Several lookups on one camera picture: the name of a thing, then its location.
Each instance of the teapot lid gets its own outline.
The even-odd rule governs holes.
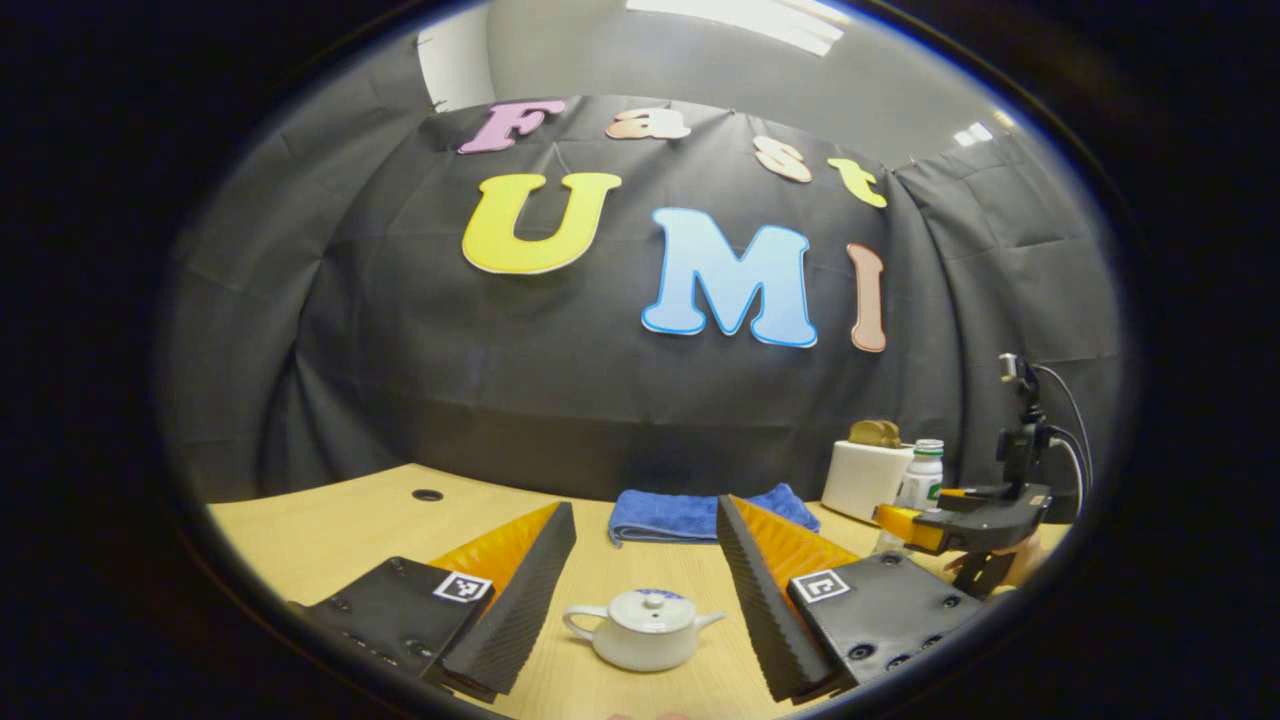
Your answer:
[[[609,601],[609,619],[636,633],[659,635],[687,628],[698,610],[680,594],[659,589],[625,592]]]

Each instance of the letter m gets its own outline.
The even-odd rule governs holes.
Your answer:
[[[818,331],[809,323],[804,296],[804,254],[809,241],[795,231],[763,225],[739,258],[710,215],[699,210],[659,208],[653,219],[667,233],[658,302],[645,309],[645,328],[672,334],[698,334],[707,316],[694,306],[703,286],[721,332],[732,336],[746,319],[755,293],[760,314],[751,334],[760,342],[812,347]]]

